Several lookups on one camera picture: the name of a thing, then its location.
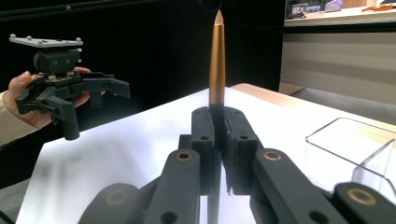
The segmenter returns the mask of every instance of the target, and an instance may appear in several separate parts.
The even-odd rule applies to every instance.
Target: hand
[[[76,67],[76,72],[79,73],[90,73],[91,70],[83,67]],[[14,114],[16,117],[22,119],[26,123],[41,129],[51,123],[50,114],[40,114],[38,110],[30,111],[27,114],[21,115],[18,112],[17,105],[15,103],[15,98],[21,95],[21,91],[26,89],[27,86],[32,82],[32,80],[40,78],[39,75],[30,75],[29,72],[24,72],[18,77],[14,77],[11,79],[8,85],[8,91],[6,95],[4,95],[4,103],[6,104],[7,109]],[[83,105],[90,99],[90,95],[88,92],[83,92],[74,102],[75,107],[79,105]]]

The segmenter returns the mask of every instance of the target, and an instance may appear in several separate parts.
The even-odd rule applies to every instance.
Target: transparent acrylic case
[[[354,119],[335,119],[305,138],[304,173],[332,192],[342,182],[376,189],[396,203],[396,133]]]

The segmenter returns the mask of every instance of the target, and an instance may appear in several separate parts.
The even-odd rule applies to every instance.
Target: table surface
[[[137,188],[161,175],[181,134],[191,133],[191,112],[207,106],[208,90],[87,130],[75,141],[45,144],[38,157],[17,223],[78,223],[96,194],[114,183]],[[243,111],[265,147],[283,150],[302,170],[305,138],[337,118],[387,130],[380,121],[315,105],[249,84],[225,89],[226,106]],[[229,195],[221,180],[219,223],[254,223],[248,196]],[[201,197],[200,223],[206,223]]]

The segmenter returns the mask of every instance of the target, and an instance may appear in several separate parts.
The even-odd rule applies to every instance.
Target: pointed tip
[[[218,11],[218,15],[216,15],[216,19],[215,19],[215,25],[222,25],[223,24],[223,18],[221,15],[221,11]]]

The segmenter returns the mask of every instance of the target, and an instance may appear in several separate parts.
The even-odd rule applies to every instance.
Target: sleeve
[[[0,93],[0,146],[39,130],[8,111],[3,101],[5,94],[6,91]]]

